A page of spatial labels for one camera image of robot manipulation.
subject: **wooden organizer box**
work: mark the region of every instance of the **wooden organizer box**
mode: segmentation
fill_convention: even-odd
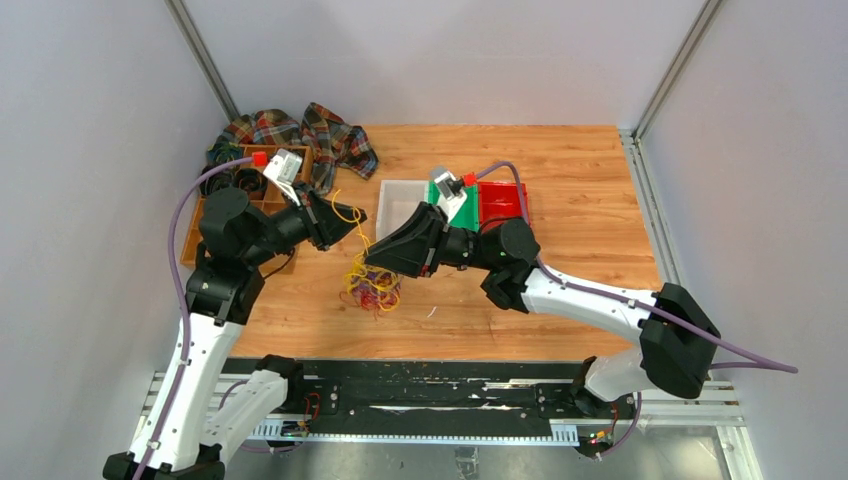
[[[244,156],[246,157],[253,155],[254,152],[265,152],[268,155],[269,161],[274,157],[274,154],[277,153],[277,150],[281,148],[299,155],[303,158],[303,164],[300,167],[300,175],[298,178],[309,183],[310,176],[312,175],[311,148],[302,145],[239,145],[239,147],[244,149]],[[255,166],[253,163],[247,163],[241,168],[255,168]],[[203,216],[203,204],[205,201],[206,200],[202,197],[197,200],[197,206],[194,208],[194,214],[191,217],[191,225],[189,226],[188,234],[186,235],[185,245],[183,245],[183,253],[180,258],[180,263],[187,267],[194,267],[194,257],[197,254],[197,244],[200,243],[201,239],[198,222],[200,222],[200,217]],[[282,210],[287,205],[280,189],[270,182],[268,183],[268,188],[265,190],[265,198],[262,200],[251,200],[250,203],[262,210],[262,212],[268,216]],[[289,262],[286,268],[278,272],[278,275],[291,274],[294,270],[294,264],[297,261],[296,257],[297,247],[295,247],[294,257],[291,259],[291,262]],[[262,272],[263,275],[267,275],[280,267],[286,259],[287,257],[285,255],[278,255],[273,260],[266,262],[259,267],[259,271]]]

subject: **white plastic container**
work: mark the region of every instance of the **white plastic container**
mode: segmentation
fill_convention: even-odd
[[[394,232],[412,216],[420,202],[427,201],[427,180],[383,180],[377,206],[377,240]]]

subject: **red plaid fabric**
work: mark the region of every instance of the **red plaid fabric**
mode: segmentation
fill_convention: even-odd
[[[364,179],[377,170],[377,154],[368,142],[365,130],[351,126],[341,117],[317,103],[310,103],[298,126],[291,116],[278,109],[260,110],[242,115],[221,132],[209,148],[209,164],[219,165],[241,158],[244,152],[238,144],[308,145],[315,155],[312,166],[312,185],[319,194],[333,187],[336,168],[349,168]]]

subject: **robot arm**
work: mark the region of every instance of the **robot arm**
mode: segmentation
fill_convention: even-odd
[[[683,287],[667,283],[652,292],[590,282],[540,264],[539,250],[523,219],[476,232],[450,226],[441,208],[422,202],[403,226],[369,249],[365,262],[410,277],[429,277],[440,265],[485,269],[489,274],[481,287],[499,308],[573,318],[638,344],[584,362],[571,394],[587,416],[605,402],[643,389],[682,398],[700,395],[716,346],[649,311],[673,312],[719,336]]]
[[[166,405],[166,395],[157,397],[130,450],[107,459],[104,478],[223,478],[226,464],[262,418],[278,407],[299,405],[302,365],[269,355],[257,364],[247,384],[207,419],[224,362],[265,284],[259,266],[278,254],[292,252],[303,241],[327,250],[354,228],[308,185],[287,186],[286,194],[295,197],[287,208],[270,217],[236,188],[207,197],[199,223],[203,241],[198,245],[196,268],[186,282],[188,361],[181,360],[184,338],[189,337],[181,324],[161,391],[171,390],[184,364],[179,389],[170,405]],[[338,203],[335,207],[342,215],[353,216],[351,207]],[[153,442],[150,439],[163,410],[170,413]]]

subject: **wooden tabletop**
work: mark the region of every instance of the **wooden tabletop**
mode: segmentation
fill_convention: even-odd
[[[372,239],[381,180],[427,179],[437,165],[462,175],[511,160],[527,185],[531,222],[546,263],[622,287],[661,286],[614,127],[374,125],[365,130],[380,158],[377,173],[365,181],[339,169],[335,186],[341,189],[337,201],[366,210],[364,229]],[[508,171],[490,177],[512,180]],[[375,317],[339,298],[342,277],[361,250],[362,241],[353,234],[328,252],[302,245],[294,273],[268,280],[233,355],[583,360],[628,346],[620,337],[566,318],[494,307],[480,289],[484,271],[442,267],[431,278],[404,278],[400,306]]]

